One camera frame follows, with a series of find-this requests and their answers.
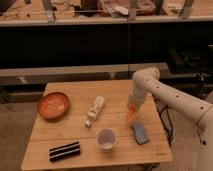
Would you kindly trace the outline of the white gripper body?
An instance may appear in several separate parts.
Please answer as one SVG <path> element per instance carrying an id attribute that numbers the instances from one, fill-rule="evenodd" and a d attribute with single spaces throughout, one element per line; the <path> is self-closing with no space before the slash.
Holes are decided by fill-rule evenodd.
<path id="1" fill-rule="evenodd" d="M 141 107 L 141 105 L 145 102 L 147 96 L 147 92 L 142 89 L 135 89 L 133 88 L 128 97 L 128 108 L 134 108 L 136 111 L 138 111 Z"/>

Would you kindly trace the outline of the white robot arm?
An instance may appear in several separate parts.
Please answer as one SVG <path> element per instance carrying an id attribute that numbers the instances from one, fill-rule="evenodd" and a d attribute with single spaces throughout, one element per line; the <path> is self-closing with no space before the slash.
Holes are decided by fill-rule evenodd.
<path id="1" fill-rule="evenodd" d="M 148 93 L 157 96 L 203 131 L 197 171 L 213 171 L 213 104 L 161 83 L 159 78 L 160 72 L 155 67 L 133 74 L 126 120 L 140 110 Z"/>

